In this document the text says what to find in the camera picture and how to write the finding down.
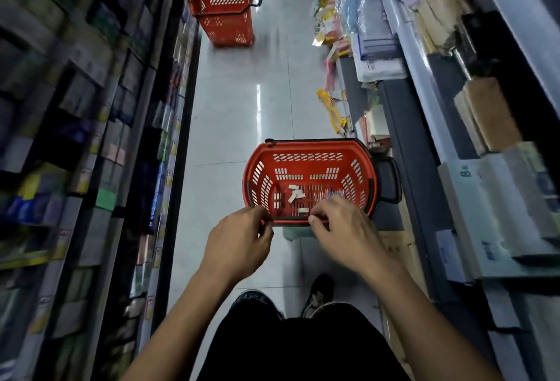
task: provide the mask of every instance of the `forearm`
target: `forearm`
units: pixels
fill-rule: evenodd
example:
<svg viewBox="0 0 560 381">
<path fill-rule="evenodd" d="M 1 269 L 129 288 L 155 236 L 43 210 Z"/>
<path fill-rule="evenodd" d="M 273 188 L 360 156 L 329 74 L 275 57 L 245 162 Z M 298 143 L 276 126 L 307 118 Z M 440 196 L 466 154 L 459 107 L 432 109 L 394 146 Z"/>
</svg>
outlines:
<svg viewBox="0 0 560 381">
<path fill-rule="evenodd" d="M 418 381 L 502 381 L 426 298 L 401 264 L 391 260 L 384 268 L 375 265 L 363 276 L 395 324 Z"/>
<path fill-rule="evenodd" d="M 227 282 L 195 273 L 122 379 L 167 381 L 179 375 L 188 378 L 206 328 L 230 292 Z"/>
</svg>

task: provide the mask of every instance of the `foot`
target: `foot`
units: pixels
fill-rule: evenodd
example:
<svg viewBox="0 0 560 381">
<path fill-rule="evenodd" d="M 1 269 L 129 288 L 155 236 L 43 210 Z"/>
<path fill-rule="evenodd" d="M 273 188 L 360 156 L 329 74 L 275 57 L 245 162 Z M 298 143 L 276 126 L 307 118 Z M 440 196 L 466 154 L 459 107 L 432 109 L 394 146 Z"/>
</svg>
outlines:
<svg viewBox="0 0 560 381">
<path fill-rule="evenodd" d="M 241 295 L 235 299 L 231 307 L 233 308 L 234 306 L 238 306 L 242 303 L 247 303 L 247 301 L 251 300 L 256 300 L 262 305 L 266 306 L 268 309 L 267 311 L 277 314 L 278 319 L 280 319 L 281 321 L 284 319 L 284 314 L 276 308 L 274 302 L 270 299 L 270 297 L 265 293 L 260 292 L 259 290 L 247 290 L 241 293 Z"/>
<path fill-rule="evenodd" d="M 334 281 L 329 275 L 319 275 L 313 285 L 311 292 L 305 302 L 302 318 L 310 318 L 323 304 L 333 300 Z"/>
</svg>

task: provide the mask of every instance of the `white tiled floor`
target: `white tiled floor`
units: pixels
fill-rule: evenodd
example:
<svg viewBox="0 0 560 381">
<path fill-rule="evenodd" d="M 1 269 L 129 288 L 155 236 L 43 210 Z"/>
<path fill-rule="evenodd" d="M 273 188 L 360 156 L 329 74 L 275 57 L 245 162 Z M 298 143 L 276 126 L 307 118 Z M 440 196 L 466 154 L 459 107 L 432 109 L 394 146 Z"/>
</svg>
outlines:
<svg viewBox="0 0 560 381">
<path fill-rule="evenodd" d="M 183 198 L 174 250 L 169 307 L 175 304 L 218 221 L 243 207 L 242 174 L 266 138 L 336 137 L 316 97 L 324 87 L 324 50 L 313 47 L 312 0 L 263 0 L 253 9 L 251 48 L 214 49 L 203 33 L 192 110 Z M 275 229 L 270 255 L 221 306 L 204 338 L 195 379 L 231 303 L 244 289 L 266 293 L 287 317 L 297 317 L 313 279 L 329 273 L 335 298 L 355 304 L 380 328 L 377 299 L 358 277 L 330 260 L 316 239 L 285 240 Z"/>
</svg>

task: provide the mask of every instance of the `shopping basket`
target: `shopping basket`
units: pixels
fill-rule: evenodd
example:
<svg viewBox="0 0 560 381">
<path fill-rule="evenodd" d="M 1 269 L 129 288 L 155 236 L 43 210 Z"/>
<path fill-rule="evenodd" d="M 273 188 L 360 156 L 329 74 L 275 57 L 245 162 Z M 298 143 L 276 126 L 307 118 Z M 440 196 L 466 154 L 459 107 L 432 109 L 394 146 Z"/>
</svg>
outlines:
<svg viewBox="0 0 560 381">
<path fill-rule="evenodd" d="M 394 160 L 382 160 L 391 163 L 395 198 L 378 194 L 374 164 L 368 150 L 356 139 L 267 139 L 247 162 L 243 199 L 246 206 L 264 206 L 276 226 L 309 225 L 313 206 L 332 194 L 354 202 L 371 217 L 377 201 L 398 203 L 402 197 Z M 302 198 L 293 199 L 295 191 Z"/>
<path fill-rule="evenodd" d="M 251 7 L 263 0 L 190 0 L 190 12 L 216 47 L 253 44 Z"/>
</svg>

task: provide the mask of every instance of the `hand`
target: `hand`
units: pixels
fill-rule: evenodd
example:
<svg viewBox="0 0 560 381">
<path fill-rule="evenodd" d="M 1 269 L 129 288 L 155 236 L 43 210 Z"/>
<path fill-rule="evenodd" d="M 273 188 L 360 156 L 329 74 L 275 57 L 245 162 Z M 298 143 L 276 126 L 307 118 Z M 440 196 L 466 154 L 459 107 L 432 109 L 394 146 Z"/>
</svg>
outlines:
<svg viewBox="0 0 560 381">
<path fill-rule="evenodd" d="M 311 210 L 309 223 L 323 248 L 340 264 L 362 276 L 372 265 L 392 261 L 377 229 L 352 202 L 334 194 Z M 317 217 L 329 220 L 329 230 Z"/>
<path fill-rule="evenodd" d="M 270 213 L 264 207 L 242 208 L 212 229 L 199 272 L 218 276 L 234 287 L 263 264 L 273 236 Z"/>
</svg>

